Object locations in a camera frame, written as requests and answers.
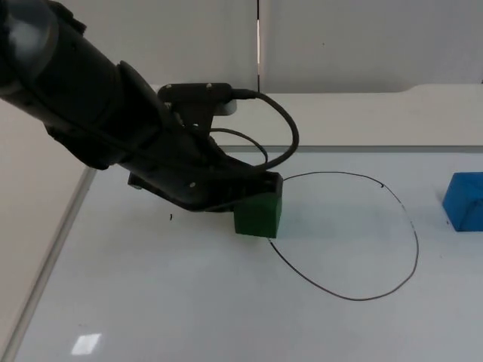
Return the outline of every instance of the white table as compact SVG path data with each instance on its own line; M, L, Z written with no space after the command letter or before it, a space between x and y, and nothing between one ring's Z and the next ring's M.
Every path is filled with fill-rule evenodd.
M270 94L292 115L302 146L481 146L483 84L428 84L400 93ZM286 146L290 130L259 100L216 117L215 127L246 133L265 146ZM247 145L215 133L222 145Z
M235 235L230 214L184 212L129 188L119 167L98 173L16 361L478 360L483 235L456 233L441 199L454 172L482 164L478 154L300 153L280 167L284 176L364 173L405 204L419 268L374 302L314 288L267 240ZM350 296L395 286L415 253L392 196L344 175L285 184L276 244L311 278Z

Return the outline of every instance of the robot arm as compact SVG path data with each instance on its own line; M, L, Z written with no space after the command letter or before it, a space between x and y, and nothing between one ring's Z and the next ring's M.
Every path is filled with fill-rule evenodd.
M281 197L282 178L268 169L299 143L282 107L229 84L169 84L156 94L127 63L112 64L84 31L56 2L0 1L0 97L42 121L87 166L120 164L132 186L186 210L233 211L261 195ZM276 108L293 133L286 153L259 166L229 157L210 137L220 108L254 98Z

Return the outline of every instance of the blue block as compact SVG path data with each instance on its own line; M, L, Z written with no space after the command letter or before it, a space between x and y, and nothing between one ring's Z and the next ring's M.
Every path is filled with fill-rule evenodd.
M455 173L443 207L457 232L483 232L483 172Z

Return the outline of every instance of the table surface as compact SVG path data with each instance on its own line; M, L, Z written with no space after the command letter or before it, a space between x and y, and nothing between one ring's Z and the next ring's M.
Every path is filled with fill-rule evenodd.
M256 154L237 154L259 161ZM231 214L187 213L98 173L17 361L475 360L481 355L483 235L441 207L477 154L299 153L284 176L349 171L397 194L420 240L415 276L373 302L338 299L295 274ZM301 272L353 297L384 293L416 253L401 205L379 184L323 174L285 183L275 244Z
M0 114L1 357L86 168L41 122L2 101Z

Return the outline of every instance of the green cube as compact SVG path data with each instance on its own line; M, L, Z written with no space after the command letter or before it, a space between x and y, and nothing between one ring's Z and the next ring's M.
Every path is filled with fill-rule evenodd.
M235 205L235 231L241 235L276 238L281 216L281 192L267 192Z

